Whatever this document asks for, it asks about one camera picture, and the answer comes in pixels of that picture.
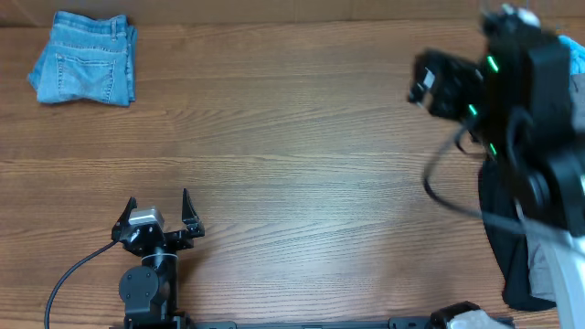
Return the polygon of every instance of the blue cloth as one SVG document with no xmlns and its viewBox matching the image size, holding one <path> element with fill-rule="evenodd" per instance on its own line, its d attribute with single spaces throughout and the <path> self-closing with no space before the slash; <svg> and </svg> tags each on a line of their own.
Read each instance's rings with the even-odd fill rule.
<svg viewBox="0 0 585 329">
<path fill-rule="evenodd" d="M 128 106 L 135 101 L 134 59 L 138 32 L 120 15 L 93 20 L 59 11 L 50 40 L 28 81 L 37 100 L 90 99 Z"/>
<path fill-rule="evenodd" d="M 559 36 L 558 39 L 570 48 L 570 74 L 585 73 L 585 47 L 567 36 Z"/>
</svg>

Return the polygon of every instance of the wood grain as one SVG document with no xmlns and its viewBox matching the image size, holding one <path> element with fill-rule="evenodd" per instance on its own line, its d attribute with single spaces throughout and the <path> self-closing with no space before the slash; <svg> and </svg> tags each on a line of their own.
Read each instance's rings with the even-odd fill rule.
<svg viewBox="0 0 585 329">
<path fill-rule="evenodd" d="M 58 10 L 94 18 L 125 14 L 138 25 L 326 22 L 371 19 L 473 19 L 503 3 L 540 16 L 585 16 L 576 0 L 0 0 L 13 1 L 30 25 L 50 27 Z"/>
<path fill-rule="evenodd" d="M 564 22 L 585 40 L 583 23 Z M 181 304 L 202 321 L 380 320 L 502 303 L 481 222 L 420 186 L 454 129 L 406 104 L 425 47 L 478 56 L 467 20 L 140 27 L 138 101 L 39 105 L 26 74 L 46 29 L 0 30 L 0 328 L 40 328 L 53 285 L 106 244 L 129 196 L 179 227 L 186 187 L 207 235 L 182 252 Z M 477 207 L 479 164 L 452 153 L 437 189 Z M 53 328 L 120 324 L 116 247 L 59 291 Z"/>
<path fill-rule="evenodd" d="M 14 0 L 0 0 L 0 27 L 26 27 L 34 22 Z"/>
</svg>

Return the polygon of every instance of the jeans back pocket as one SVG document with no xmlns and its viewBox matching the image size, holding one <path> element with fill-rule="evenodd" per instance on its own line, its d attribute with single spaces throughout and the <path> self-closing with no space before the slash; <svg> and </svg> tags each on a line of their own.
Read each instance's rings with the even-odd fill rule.
<svg viewBox="0 0 585 329">
<path fill-rule="evenodd" d="M 84 60 L 57 54 L 58 93 L 66 101 L 82 98 L 110 102 L 114 61 Z"/>
</svg>

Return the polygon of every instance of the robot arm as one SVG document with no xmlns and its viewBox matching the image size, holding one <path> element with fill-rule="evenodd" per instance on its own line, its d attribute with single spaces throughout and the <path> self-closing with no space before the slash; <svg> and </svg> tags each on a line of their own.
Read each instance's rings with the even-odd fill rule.
<svg viewBox="0 0 585 329">
<path fill-rule="evenodd" d="M 483 30 L 477 63 L 419 55 L 409 102 L 430 93 L 430 114 L 469 127 L 500 167 L 525 232 L 541 239 L 561 325 L 577 328 L 585 324 L 585 143 L 573 129 L 569 49 L 510 7 L 485 16 Z"/>
</svg>

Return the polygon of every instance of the black cloth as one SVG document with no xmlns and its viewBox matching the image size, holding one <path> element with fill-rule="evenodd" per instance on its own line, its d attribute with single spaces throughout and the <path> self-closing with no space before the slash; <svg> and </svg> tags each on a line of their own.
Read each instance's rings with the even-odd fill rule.
<svg viewBox="0 0 585 329">
<path fill-rule="evenodd" d="M 485 161 L 478 178 L 482 211 L 519 220 L 514 200 L 500 180 L 497 165 L 493 161 Z M 526 236 L 490 225 L 491 221 L 493 221 L 491 217 L 484 216 L 487 238 L 505 278 L 505 287 L 502 292 L 504 302 L 518 311 L 544 311 L 556 307 L 554 302 L 536 298 L 530 294 Z"/>
</svg>

